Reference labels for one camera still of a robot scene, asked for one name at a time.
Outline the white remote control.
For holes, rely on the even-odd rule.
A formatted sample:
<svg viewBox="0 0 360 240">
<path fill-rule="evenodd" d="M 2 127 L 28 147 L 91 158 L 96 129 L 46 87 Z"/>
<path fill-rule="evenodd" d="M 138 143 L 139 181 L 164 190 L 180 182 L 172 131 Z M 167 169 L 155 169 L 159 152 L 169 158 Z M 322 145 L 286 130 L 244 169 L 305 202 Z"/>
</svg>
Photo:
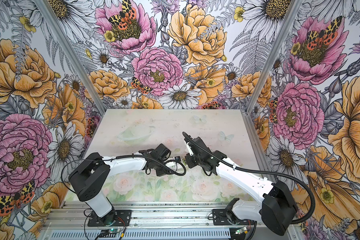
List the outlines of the white remote control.
<svg viewBox="0 0 360 240">
<path fill-rule="evenodd" d="M 165 166 L 167 166 L 168 168 L 172 169 L 172 170 L 176 170 L 176 169 L 180 169 L 180 168 L 185 168 L 186 165 L 183 163 L 182 160 L 175 160 L 174 158 L 166 160 L 164 162 Z"/>
</svg>

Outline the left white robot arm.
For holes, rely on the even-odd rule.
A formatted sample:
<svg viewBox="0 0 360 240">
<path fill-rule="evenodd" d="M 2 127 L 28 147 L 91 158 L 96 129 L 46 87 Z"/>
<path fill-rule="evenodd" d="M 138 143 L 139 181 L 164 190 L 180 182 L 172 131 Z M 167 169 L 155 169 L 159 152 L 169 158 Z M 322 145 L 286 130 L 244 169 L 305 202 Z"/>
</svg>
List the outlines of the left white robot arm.
<svg viewBox="0 0 360 240">
<path fill-rule="evenodd" d="M 70 173 L 69 183 L 78 199 L 86 203 L 97 217 L 103 218 L 114 210 L 102 190 L 109 177 L 141 170 L 169 173 L 171 169 L 166 166 L 165 161 L 170 154 L 171 151 L 163 144 L 155 149 L 118 157 L 103 157 L 99 153 L 92 153 Z"/>
</svg>

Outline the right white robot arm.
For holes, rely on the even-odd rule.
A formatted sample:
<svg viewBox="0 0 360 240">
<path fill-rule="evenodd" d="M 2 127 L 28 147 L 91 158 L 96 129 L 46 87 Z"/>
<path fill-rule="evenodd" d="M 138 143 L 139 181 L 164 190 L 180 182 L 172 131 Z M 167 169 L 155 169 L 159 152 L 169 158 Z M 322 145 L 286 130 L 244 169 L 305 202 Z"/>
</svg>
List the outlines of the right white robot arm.
<svg viewBox="0 0 360 240">
<path fill-rule="evenodd" d="M 240 198 L 234 198 L 221 214 L 216 215 L 217 218 L 231 225 L 243 221 L 261 222 L 279 236 L 287 232 L 298 207 L 285 183 L 273 183 L 263 178 L 262 171 L 242 169 L 222 152 L 212 152 L 201 138 L 183 135 L 188 150 L 185 161 L 190 168 L 200 166 L 206 174 L 228 180 L 256 201 L 250 206 Z"/>
</svg>

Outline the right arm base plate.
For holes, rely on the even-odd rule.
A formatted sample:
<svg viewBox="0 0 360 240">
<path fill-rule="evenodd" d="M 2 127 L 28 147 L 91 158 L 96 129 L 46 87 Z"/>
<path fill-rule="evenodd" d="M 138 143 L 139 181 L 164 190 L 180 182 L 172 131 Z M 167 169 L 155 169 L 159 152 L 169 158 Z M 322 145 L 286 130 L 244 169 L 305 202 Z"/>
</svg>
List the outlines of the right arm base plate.
<svg viewBox="0 0 360 240">
<path fill-rule="evenodd" d="M 255 224 L 255 222 L 251 220 L 240 220 L 232 211 L 226 209 L 213 209 L 212 221 L 215 226 L 253 226 Z"/>
</svg>

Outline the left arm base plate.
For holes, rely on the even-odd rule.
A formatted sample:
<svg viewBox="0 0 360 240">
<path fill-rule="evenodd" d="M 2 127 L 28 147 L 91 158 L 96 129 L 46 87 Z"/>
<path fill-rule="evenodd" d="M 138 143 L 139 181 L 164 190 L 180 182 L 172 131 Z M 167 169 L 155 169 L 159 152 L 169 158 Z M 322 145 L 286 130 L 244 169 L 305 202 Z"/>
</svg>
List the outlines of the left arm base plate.
<svg viewBox="0 0 360 240">
<path fill-rule="evenodd" d="M 111 210 L 104 217 L 99 217 L 94 211 L 89 215 L 88 227 L 128 227 L 131 210 Z"/>
</svg>

